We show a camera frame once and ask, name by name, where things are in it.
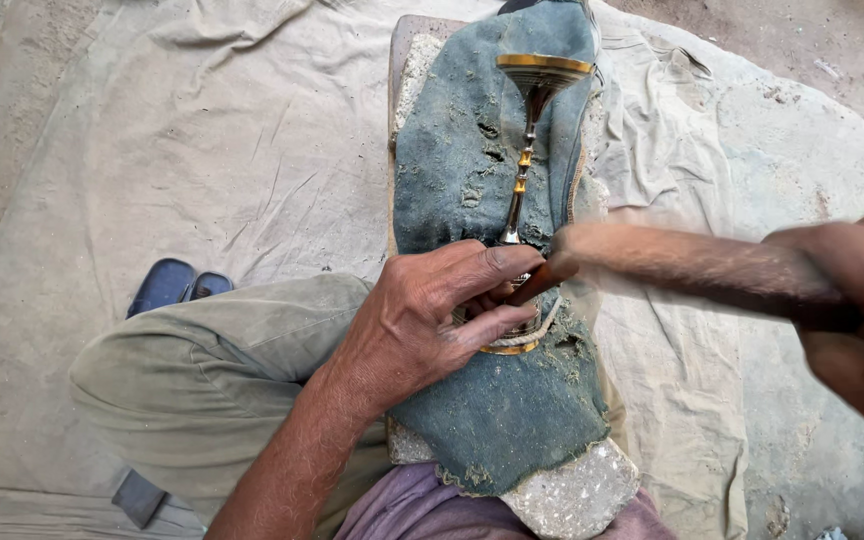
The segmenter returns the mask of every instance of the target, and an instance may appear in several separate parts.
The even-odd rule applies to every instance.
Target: rope
[[[532,343],[533,341],[539,341],[540,339],[545,338],[546,333],[549,331],[549,327],[552,326],[552,320],[555,319],[555,314],[558,313],[559,307],[562,306],[562,301],[562,296],[555,299],[555,303],[553,303],[552,308],[549,309],[549,314],[545,316],[545,320],[542,321],[542,325],[539,326],[536,331],[520,335],[519,337],[496,339],[488,345],[490,347],[515,347],[517,345],[525,345],[526,343]]]

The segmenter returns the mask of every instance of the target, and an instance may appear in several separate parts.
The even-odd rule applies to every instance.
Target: purple cloth
[[[399,465],[348,510],[336,540],[522,540],[536,536],[500,498],[460,497],[434,463]],[[652,497],[639,489],[603,540],[674,540]]]

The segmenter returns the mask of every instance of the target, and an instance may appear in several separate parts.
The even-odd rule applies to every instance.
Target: leg
[[[143,313],[85,348],[69,372],[72,398],[115,454],[208,526],[370,288],[354,276],[317,276]],[[316,534],[334,534],[391,469],[376,423]]]

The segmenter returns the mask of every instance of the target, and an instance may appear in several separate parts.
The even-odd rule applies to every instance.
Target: gold rim
[[[479,349],[483,353],[490,353],[492,355],[521,355],[522,353],[528,353],[529,351],[536,348],[539,345],[539,341],[533,341],[532,343],[526,343],[525,345],[514,345],[512,347],[490,347],[486,345],[485,347]]]
[[[580,73],[592,73],[593,65],[581,59],[553,55],[498,55],[495,57],[498,68],[516,66],[542,66],[546,68],[569,69]]]

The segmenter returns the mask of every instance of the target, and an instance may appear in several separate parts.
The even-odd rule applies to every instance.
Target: concrete floor
[[[864,117],[864,0],[606,0],[825,92]],[[832,73],[816,62],[824,63]]]
[[[727,51],[817,88],[864,117],[864,2],[609,3],[714,38]],[[0,1],[0,218],[11,200],[13,180],[52,110],[63,70],[78,54],[77,43],[100,5],[99,0],[11,0],[7,6]],[[783,369],[794,373],[795,380],[779,386],[798,399],[791,399],[787,414],[779,416],[775,413],[781,407],[762,400],[774,395],[780,382],[763,376],[761,366],[743,369],[750,440],[750,538],[771,538],[768,525],[777,520],[776,509],[782,506],[791,510],[784,538],[809,539],[825,526],[840,524],[850,537],[858,538],[864,524],[864,422],[814,382],[800,359],[787,361]],[[821,402],[807,402],[813,399]],[[799,418],[797,403],[808,405],[822,420],[817,429],[810,427],[816,423]],[[841,440],[842,434],[851,438]],[[808,450],[789,451],[794,445],[787,441],[801,442],[801,437],[807,439]],[[785,470],[779,461],[788,460],[797,461],[796,475],[777,477],[776,470]]]

